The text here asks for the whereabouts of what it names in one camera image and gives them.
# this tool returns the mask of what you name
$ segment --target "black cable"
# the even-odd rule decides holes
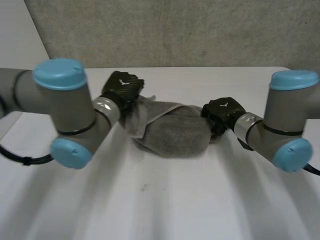
[[[5,149],[2,145],[0,145],[0,154],[2,154],[7,159],[10,159],[17,163],[21,163],[25,166],[46,164],[53,160],[50,154],[36,158],[32,158],[29,156],[18,156]]]
[[[306,170],[307,172],[311,173],[311,174],[315,174],[315,175],[320,176],[320,170],[314,168],[310,164],[307,164],[303,169]]]

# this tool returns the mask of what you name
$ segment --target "black band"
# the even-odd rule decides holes
[[[78,134],[83,134],[86,131],[92,129],[92,127],[96,124],[97,120],[94,119],[94,121],[87,127],[80,129],[80,130],[76,130],[76,131],[60,131],[60,130],[56,130],[60,135],[65,135],[65,136],[74,136],[74,135],[78,135]]]
[[[104,115],[103,112],[99,111],[98,109],[94,109],[94,110],[95,110],[96,113],[100,114],[109,123],[109,125],[111,126],[111,122],[110,122],[109,118],[106,115]]]
[[[304,131],[281,131],[274,128],[271,128],[265,124],[263,124],[263,128],[271,133],[285,135],[285,136],[301,136]]]
[[[18,73],[18,75],[15,77],[14,79],[14,84],[13,84],[13,88],[12,88],[12,98],[13,98],[13,101],[15,103],[15,105],[17,105],[23,112],[24,112],[24,109],[21,107],[19,101],[18,101],[18,98],[17,98],[17,93],[16,93],[16,90],[17,90],[17,85],[18,85],[18,80],[19,78],[26,72],[28,72],[29,70],[23,70],[21,72]]]
[[[250,134],[251,130],[254,128],[255,125],[257,125],[258,123],[261,123],[262,121],[263,121],[263,119],[256,121],[254,124],[252,124],[252,125],[249,127],[248,131],[246,131],[246,135],[245,135],[245,142],[246,142],[246,144],[249,145],[249,143],[248,143],[248,138],[249,138],[249,134]]]

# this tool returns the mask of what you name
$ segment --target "white surface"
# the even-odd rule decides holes
[[[49,59],[23,0],[0,1],[0,68],[33,69]],[[18,119],[15,112],[0,120],[0,139]]]
[[[142,95],[203,106],[233,97],[263,116],[281,67],[120,69],[145,79]],[[92,97],[115,69],[88,69]],[[320,167],[318,120],[305,136]],[[24,113],[3,139],[21,155],[48,151],[55,132]],[[142,152],[115,127],[82,170],[51,162],[23,167],[0,159],[1,240],[318,240],[320,177],[284,173],[240,146],[232,132],[201,156]]]

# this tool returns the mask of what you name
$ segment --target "gray cloth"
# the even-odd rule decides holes
[[[201,107],[140,96],[120,124],[139,147],[162,157],[190,157],[207,149],[212,133]]]

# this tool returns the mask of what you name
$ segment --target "white logo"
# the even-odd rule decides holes
[[[220,107],[227,107],[228,103],[226,103],[225,105],[220,105]]]
[[[130,84],[130,82],[123,82],[121,79],[119,79],[121,85],[127,85],[127,84]]]

